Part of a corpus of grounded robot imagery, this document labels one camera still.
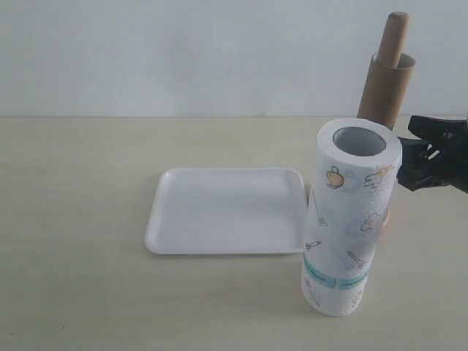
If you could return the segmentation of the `white printed paper towel roll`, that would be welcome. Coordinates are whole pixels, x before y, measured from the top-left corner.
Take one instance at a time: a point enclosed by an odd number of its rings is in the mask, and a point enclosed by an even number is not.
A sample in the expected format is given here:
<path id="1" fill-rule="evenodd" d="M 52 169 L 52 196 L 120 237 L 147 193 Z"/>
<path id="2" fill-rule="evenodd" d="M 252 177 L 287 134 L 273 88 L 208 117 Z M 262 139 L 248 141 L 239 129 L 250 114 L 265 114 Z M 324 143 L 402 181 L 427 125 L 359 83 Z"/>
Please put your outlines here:
<path id="1" fill-rule="evenodd" d="M 327 122 L 317 134 L 304 233 L 301 290 L 318 312 L 358 307 L 401 167 L 399 138 L 362 118 Z"/>

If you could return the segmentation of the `brown cardboard tube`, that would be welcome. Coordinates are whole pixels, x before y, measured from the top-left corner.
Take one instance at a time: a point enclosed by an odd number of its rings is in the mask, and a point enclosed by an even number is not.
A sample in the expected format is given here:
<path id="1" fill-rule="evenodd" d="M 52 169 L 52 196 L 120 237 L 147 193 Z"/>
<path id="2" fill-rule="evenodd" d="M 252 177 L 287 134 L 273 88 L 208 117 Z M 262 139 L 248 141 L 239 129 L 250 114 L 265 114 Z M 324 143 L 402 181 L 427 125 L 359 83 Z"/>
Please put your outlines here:
<path id="1" fill-rule="evenodd" d="M 392 129 L 415 65 L 413 57 L 402 53 L 397 67 L 387 67 L 378 62 L 375 53 L 371 57 L 357 117 Z"/>

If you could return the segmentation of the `wooden paper towel holder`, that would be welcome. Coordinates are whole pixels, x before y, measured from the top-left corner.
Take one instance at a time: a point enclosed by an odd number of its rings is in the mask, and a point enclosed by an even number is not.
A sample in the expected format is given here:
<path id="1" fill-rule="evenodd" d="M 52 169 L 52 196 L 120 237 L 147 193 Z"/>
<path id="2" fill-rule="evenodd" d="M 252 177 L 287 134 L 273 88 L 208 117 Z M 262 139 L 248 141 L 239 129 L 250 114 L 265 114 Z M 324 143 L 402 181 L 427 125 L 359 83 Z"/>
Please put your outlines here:
<path id="1" fill-rule="evenodd" d="M 391 68 L 398 66 L 409 22 L 410 17 L 405 12 L 388 15 L 376 58 L 381 65 Z"/>

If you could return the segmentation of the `white rectangular tray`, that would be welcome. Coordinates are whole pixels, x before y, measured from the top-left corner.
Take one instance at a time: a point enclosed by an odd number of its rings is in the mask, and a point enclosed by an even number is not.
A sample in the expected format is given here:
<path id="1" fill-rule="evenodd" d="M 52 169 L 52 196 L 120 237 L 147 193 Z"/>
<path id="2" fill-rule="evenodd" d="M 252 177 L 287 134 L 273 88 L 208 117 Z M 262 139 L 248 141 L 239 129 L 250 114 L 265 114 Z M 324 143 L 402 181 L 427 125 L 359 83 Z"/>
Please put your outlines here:
<path id="1" fill-rule="evenodd" d="M 144 243 L 154 254 L 292 254 L 307 198 L 287 167 L 180 167 L 159 178 Z"/>

